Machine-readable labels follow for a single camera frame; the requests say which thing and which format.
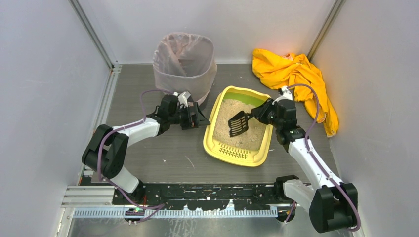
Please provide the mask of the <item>black litter scoop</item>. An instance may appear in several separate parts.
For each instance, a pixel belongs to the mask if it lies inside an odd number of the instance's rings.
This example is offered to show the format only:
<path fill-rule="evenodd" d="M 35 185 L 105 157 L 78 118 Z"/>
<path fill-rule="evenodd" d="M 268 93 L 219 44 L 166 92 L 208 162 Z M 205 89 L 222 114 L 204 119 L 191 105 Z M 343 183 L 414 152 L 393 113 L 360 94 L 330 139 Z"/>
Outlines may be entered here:
<path fill-rule="evenodd" d="M 249 129 L 249 120 L 253 118 L 252 113 L 240 111 L 228 120 L 229 136 L 236 137 Z"/>

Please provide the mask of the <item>yellow litter box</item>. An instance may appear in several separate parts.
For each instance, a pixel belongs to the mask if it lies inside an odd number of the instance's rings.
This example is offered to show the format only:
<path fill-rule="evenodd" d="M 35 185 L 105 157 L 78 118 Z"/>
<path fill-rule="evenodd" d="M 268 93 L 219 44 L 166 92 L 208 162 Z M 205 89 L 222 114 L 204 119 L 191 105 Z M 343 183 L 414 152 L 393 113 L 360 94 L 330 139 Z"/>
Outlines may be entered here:
<path fill-rule="evenodd" d="M 210 114 L 210 125 L 203 139 L 205 152 L 221 161 L 256 167 L 267 158 L 273 127 L 252 118 L 248 130 L 231 137 L 228 120 L 240 111 L 249 113 L 262 105 L 270 96 L 252 89 L 228 86 L 217 97 Z"/>

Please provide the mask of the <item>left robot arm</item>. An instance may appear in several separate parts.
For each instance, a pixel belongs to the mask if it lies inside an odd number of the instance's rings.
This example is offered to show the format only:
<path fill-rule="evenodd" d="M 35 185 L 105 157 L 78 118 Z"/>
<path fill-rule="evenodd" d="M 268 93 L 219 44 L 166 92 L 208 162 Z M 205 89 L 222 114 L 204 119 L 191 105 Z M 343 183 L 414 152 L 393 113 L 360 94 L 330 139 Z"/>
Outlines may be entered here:
<path fill-rule="evenodd" d="M 189 104 L 189 97 L 189 92 L 167 94 L 152 113 L 139 121 L 116 127 L 98 126 L 82 155 L 82 163 L 125 193 L 140 192 L 142 182 L 124 166 L 129 146 L 157 137 L 171 125 L 180 125 L 183 130 L 210 125 L 198 103 Z"/>

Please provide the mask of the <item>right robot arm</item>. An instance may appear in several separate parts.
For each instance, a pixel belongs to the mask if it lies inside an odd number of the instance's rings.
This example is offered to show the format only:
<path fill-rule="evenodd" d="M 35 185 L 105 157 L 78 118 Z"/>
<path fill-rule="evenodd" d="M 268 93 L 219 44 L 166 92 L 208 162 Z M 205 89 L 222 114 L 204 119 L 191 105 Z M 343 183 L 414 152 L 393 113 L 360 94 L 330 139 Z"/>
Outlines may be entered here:
<path fill-rule="evenodd" d="M 308 212 L 314 229 L 319 233 L 359 230 L 357 189 L 334 175 L 320 158 L 307 132 L 297 124 L 295 102 L 268 99 L 252 109 L 251 116 L 275 128 L 278 143 L 297 161 L 309 179 L 311 188 L 291 178 L 284 181 L 282 187 L 284 196 Z"/>

